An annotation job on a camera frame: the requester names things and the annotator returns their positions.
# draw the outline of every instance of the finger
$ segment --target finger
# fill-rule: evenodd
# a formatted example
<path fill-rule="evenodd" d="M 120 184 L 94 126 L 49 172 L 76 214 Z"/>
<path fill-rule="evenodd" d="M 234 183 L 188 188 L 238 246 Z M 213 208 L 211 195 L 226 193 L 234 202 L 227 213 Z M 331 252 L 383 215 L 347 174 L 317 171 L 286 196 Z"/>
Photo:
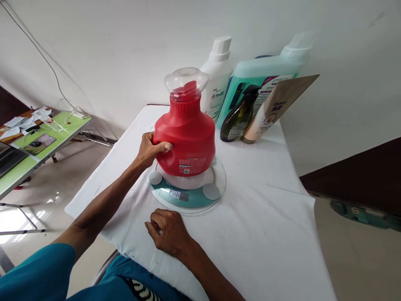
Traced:
<path fill-rule="evenodd" d="M 146 141 L 148 144 L 153 145 L 153 136 L 155 132 L 146 133 Z"/>
<path fill-rule="evenodd" d="M 149 233 L 150 237 L 153 239 L 153 241 L 156 242 L 160 239 L 159 232 L 156 230 L 156 228 L 149 222 L 145 222 L 145 227 L 147 229 L 147 232 Z"/>
<path fill-rule="evenodd" d="M 150 221 L 150 223 L 155 227 L 155 229 L 156 229 L 158 232 L 161 230 L 160 227 L 159 227 L 159 225 L 156 224 L 155 222 Z"/>
<path fill-rule="evenodd" d="M 150 221 L 155 222 L 160 229 L 163 229 L 163 227 L 166 225 L 164 217 L 156 212 L 152 212 L 152 214 L 150 215 Z"/>
<path fill-rule="evenodd" d="M 157 153 L 161 153 L 161 152 L 168 152 L 172 148 L 173 145 L 170 142 L 163 141 L 160 142 L 159 144 L 156 144 L 154 150 Z"/>
<path fill-rule="evenodd" d="M 161 216 L 168 216 L 169 212 L 172 212 L 172 211 L 171 210 L 166 210 L 166 209 L 160 209 L 160 208 L 157 208 L 155 210 L 155 213 L 157 213 L 157 214 L 159 214 Z"/>

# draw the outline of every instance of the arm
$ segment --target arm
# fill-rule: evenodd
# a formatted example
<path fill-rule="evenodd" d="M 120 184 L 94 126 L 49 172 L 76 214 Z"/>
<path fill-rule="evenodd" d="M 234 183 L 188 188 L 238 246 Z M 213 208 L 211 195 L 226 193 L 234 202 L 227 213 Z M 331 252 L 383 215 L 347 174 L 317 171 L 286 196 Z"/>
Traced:
<path fill-rule="evenodd" d="M 152 165 L 157 154 L 167 152 L 173 147 L 169 142 L 153 145 L 153 135 L 154 132 L 143 134 L 139 153 L 134 162 L 117 180 L 96 196 L 67 230 L 52 242 L 71 245 L 76 253 L 75 262 L 113 217 L 128 191 L 142 172 Z"/>
<path fill-rule="evenodd" d="M 150 215 L 150 222 L 145 222 L 145 226 L 156 248 L 181 261 L 198 279 L 211 301 L 244 300 L 202 247 L 188 234 L 179 213 L 156 209 Z"/>

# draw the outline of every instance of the white wall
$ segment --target white wall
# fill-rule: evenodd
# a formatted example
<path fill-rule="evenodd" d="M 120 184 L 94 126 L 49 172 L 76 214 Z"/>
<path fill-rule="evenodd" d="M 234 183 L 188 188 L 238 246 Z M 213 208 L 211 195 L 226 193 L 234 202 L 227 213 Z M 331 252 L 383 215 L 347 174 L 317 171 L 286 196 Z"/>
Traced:
<path fill-rule="evenodd" d="M 67 98 L 98 117 L 112 138 L 147 103 L 168 103 L 164 76 L 180 67 L 200 67 L 215 37 L 232 35 L 235 65 L 278 54 L 296 32 L 320 30 L 302 74 L 321 77 L 282 118 L 303 174 L 401 135 L 401 5 L 396 1 L 9 4 L 65 72 L 57 69 Z M 61 96 L 51 70 L 2 7 L 0 28 L 0 85 L 29 105 L 57 107 Z"/>

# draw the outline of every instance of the white bottle cap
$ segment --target white bottle cap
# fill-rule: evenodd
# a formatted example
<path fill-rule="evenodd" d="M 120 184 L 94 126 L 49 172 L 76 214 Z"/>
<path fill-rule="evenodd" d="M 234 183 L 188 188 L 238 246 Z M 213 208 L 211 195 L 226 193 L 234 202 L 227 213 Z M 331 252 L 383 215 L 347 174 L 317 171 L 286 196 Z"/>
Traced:
<path fill-rule="evenodd" d="M 213 61 L 226 61 L 230 56 L 231 37 L 224 36 L 214 40 L 209 59 Z"/>
<path fill-rule="evenodd" d="M 313 47 L 313 42 L 316 40 L 317 34 L 317 31 L 297 33 L 292 38 L 292 41 L 283 48 L 280 55 L 288 59 L 306 58 Z"/>

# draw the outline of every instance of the table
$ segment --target table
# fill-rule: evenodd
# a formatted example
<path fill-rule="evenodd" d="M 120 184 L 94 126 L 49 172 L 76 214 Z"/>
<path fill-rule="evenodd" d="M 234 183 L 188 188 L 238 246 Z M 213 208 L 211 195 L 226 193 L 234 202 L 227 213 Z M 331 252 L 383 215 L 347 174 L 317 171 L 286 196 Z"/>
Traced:
<path fill-rule="evenodd" d="M 40 165 L 46 162 L 51 156 L 53 156 L 58 150 L 60 150 L 64 145 L 66 145 L 70 140 L 72 140 L 79 131 L 86 126 L 90 121 L 91 117 L 87 119 L 80 119 L 75 116 L 71 116 L 69 119 L 70 124 L 65 123 L 65 119 L 70 115 L 70 112 L 61 112 L 53 117 L 53 119 L 60 124 L 64 130 L 61 132 L 56 132 L 54 130 L 48 130 L 48 126 L 44 126 L 36 133 L 32 135 L 26 135 L 18 140 L 14 141 L 10 145 L 16 148 L 23 148 L 28 145 L 42 134 L 46 133 L 49 136 L 56 138 L 51 145 L 46 147 L 37 156 L 29 155 L 19 164 L 17 164 L 13 169 L 7 172 L 4 176 L 0 178 L 0 200 L 5 197 L 10 191 L 15 187 L 19 186 L 28 176 L 30 176 Z M 25 217 L 29 220 L 26 214 L 21 210 L 23 205 L 12 205 L 0 203 L 0 206 L 16 207 L 18 208 Z M 0 235 L 9 234 L 25 234 L 33 232 L 44 232 L 44 230 L 38 230 L 36 226 L 30 221 L 34 226 L 35 230 L 24 230 L 24 231 L 10 231 L 2 232 Z"/>
<path fill-rule="evenodd" d="M 31 116 L 32 116 L 32 113 L 33 113 L 33 110 L 30 110 L 30 111 L 27 111 L 27 112 L 25 112 L 25 113 L 23 113 L 23 114 L 21 114 L 21 115 L 18 115 L 19 117 L 25 117 L 25 118 L 30 118 Z M 41 121 L 40 119 L 39 120 L 36 120 L 35 121 L 35 124 L 36 125 L 41 125 L 43 123 L 43 121 Z M 7 137 L 7 138 L 4 138 L 4 139 L 2 139 L 1 138 L 1 135 L 0 135 L 0 141 L 1 142 L 4 142 L 4 143 L 7 143 L 7 144 L 10 144 L 11 142 L 13 142 L 14 140 L 16 140 L 16 139 L 18 139 L 19 137 L 22 137 L 23 136 L 23 134 L 21 133 L 21 132 L 19 132 L 18 134 L 16 134 L 16 135 L 13 135 L 13 136 L 9 136 L 9 137 Z"/>
<path fill-rule="evenodd" d="M 134 160 L 144 132 L 169 107 L 147 106 L 66 206 L 77 217 Z M 210 209 L 183 215 L 190 235 L 246 300 L 335 300 L 320 249 L 314 199 L 302 187 L 277 122 L 257 143 L 225 143 L 216 131 L 216 154 L 226 189 Z M 207 300 L 181 262 L 157 250 L 144 222 L 163 206 L 153 197 L 147 169 L 130 189 L 101 236 L 193 300 Z"/>

